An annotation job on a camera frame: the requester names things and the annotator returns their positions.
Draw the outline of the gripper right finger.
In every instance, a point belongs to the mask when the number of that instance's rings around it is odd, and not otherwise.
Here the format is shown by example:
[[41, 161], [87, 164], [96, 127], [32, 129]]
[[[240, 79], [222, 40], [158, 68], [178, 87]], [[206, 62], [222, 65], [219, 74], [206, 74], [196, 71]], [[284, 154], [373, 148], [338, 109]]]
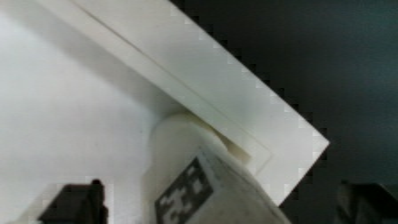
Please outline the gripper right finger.
[[398, 184], [341, 182], [334, 224], [398, 224]]

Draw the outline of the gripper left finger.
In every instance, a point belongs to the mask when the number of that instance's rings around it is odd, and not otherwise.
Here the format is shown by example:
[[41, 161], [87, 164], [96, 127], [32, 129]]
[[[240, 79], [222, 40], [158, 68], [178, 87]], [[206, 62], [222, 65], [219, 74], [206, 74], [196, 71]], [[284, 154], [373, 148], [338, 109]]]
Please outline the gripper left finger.
[[98, 179], [62, 187], [37, 221], [41, 224], [109, 224], [105, 186]]

